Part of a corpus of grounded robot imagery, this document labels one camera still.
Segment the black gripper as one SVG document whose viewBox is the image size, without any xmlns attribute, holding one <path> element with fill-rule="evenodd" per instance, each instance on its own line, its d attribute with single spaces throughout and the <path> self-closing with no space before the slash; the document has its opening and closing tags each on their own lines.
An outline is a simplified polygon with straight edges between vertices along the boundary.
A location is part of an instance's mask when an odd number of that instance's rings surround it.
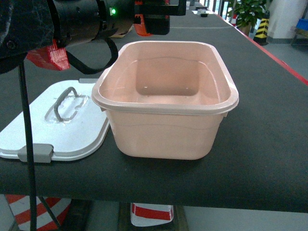
<svg viewBox="0 0 308 231">
<path fill-rule="evenodd" d="M 105 0 L 103 2 L 103 32 L 121 35 L 134 27 L 139 36 L 167 35 L 170 17 L 186 14 L 186 1 L 178 0 Z"/>
</svg>

